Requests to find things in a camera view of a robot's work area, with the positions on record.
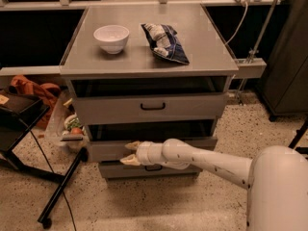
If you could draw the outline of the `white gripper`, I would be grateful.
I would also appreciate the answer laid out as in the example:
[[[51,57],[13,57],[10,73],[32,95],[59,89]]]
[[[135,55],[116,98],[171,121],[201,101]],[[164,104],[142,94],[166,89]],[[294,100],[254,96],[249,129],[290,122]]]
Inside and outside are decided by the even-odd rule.
[[[165,161],[163,156],[163,145],[152,141],[132,141],[125,145],[129,150],[136,151],[135,154],[131,154],[122,158],[120,161],[124,165],[128,166],[151,166],[155,164],[161,164]]]

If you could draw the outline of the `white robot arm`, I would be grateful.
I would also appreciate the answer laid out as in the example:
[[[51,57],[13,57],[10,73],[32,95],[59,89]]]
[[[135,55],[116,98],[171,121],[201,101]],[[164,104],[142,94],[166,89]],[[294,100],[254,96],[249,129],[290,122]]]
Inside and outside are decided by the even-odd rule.
[[[308,231],[308,161],[286,146],[270,146],[248,159],[193,147],[177,139],[134,141],[130,166],[205,169],[247,190],[246,231]]]

